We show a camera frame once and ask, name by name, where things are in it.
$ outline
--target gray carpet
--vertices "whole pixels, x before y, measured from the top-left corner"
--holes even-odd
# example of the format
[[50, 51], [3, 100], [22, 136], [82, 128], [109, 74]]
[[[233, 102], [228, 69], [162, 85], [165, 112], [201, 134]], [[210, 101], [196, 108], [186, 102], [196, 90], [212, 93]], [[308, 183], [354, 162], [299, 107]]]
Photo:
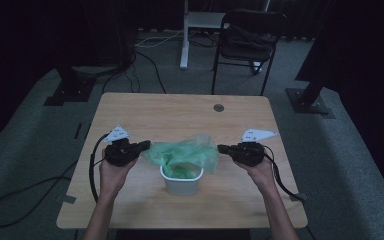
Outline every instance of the gray carpet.
[[[173, 33], [142, 33], [140, 37], [166, 34]], [[154, 60], [167, 93], [210, 94], [215, 49], [192, 45], [188, 69], [182, 71], [181, 42], [177, 40], [137, 50]], [[210, 43], [197, 36], [193, 40]], [[321, 97], [336, 117], [324, 119], [294, 113], [285, 93], [285, 88], [307, 85], [294, 79], [311, 44], [305, 40], [279, 42], [264, 94], [272, 104], [298, 188], [309, 196], [305, 204], [309, 226], [317, 239], [384, 239], [384, 181], [338, 95], [327, 89], [322, 91]], [[150, 61], [137, 55], [134, 66], [112, 79], [105, 90], [136, 92], [137, 77], [140, 92], [163, 93]], [[107, 78], [98, 79], [88, 102], [60, 107], [43, 106], [59, 84], [56, 71], [37, 82], [0, 134], [0, 196], [58, 176], [77, 160]], [[258, 95], [262, 78], [262, 74], [250, 75], [248, 68], [222, 65], [216, 94]], [[82, 128], [76, 137], [79, 124]], [[51, 185], [52, 182], [45, 183], [2, 202], [0, 224], [22, 217]], [[25, 220], [0, 228], [0, 239], [74, 239], [74, 230], [59, 229], [55, 223], [61, 207], [59, 197], [67, 188], [68, 181], [57, 184]], [[253, 240], [270, 235], [268, 229], [253, 229], [251, 233]], [[311, 239], [306, 229], [299, 229], [298, 234], [301, 239]]]

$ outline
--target white marker tag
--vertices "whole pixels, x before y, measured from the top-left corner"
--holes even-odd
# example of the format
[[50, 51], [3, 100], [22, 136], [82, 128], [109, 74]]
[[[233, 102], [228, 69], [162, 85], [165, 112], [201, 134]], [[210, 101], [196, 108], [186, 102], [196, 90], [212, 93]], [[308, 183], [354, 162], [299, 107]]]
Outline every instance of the white marker tag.
[[242, 136], [242, 142], [256, 142], [258, 140], [274, 137], [277, 132], [259, 130], [259, 129], [247, 129]]
[[104, 138], [104, 142], [113, 142], [116, 140], [127, 138], [129, 136], [130, 134], [126, 130], [124, 130], [120, 125], [117, 125], [114, 130], [112, 130], [110, 134], [108, 134], [108, 136]]

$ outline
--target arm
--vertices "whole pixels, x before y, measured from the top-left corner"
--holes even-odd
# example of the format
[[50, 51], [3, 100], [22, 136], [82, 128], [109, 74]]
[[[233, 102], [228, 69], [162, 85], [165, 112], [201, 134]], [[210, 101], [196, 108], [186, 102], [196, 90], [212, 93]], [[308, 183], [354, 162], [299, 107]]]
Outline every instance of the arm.
[[83, 236], [84, 240], [104, 240], [107, 238], [115, 198], [124, 186], [127, 173], [135, 165], [136, 161], [130, 162], [123, 167], [113, 166], [106, 160], [99, 165], [101, 190], [98, 203]]
[[255, 167], [235, 163], [248, 172], [263, 195], [273, 239], [299, 239], [277, 190], [271, 162], [264, 158], [263, 162]]

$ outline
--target forearm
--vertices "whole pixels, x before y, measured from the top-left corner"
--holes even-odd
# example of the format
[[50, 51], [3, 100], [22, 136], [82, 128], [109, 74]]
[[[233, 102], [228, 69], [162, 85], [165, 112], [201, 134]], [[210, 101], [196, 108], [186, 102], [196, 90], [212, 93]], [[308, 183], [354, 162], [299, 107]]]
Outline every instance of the forearm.
[[298, 239], [275, 184], [260, 189], [260, 192], [266, 205], [273, 239]]
[[98, 199], [83, 240], [104, 240], [107, 238], [113, 207], [113, 198], [100, 197]]

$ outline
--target hand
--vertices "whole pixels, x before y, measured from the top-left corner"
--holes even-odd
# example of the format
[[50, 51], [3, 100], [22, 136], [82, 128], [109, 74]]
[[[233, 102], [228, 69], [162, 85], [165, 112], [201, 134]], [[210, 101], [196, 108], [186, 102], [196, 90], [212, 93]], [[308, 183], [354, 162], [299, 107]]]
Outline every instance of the hand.
[[270, 187], [275, 187], [272, 163], [266, 157], [263, 158], [261, 163], [254, 167], [235, 161], [234, 163], [248, 172], [248, 175], [260, 191], [267, 190]]
[[101, 179], [99, 199], [105, 198], [107, 200], [114, 200], [117, 197], [118, 192], [124, 186], [127, 174], [136, 162], [137, 159], [125, 166], [117, 167], [111, 165], [107, 160], [103, 160], [99, 165]]

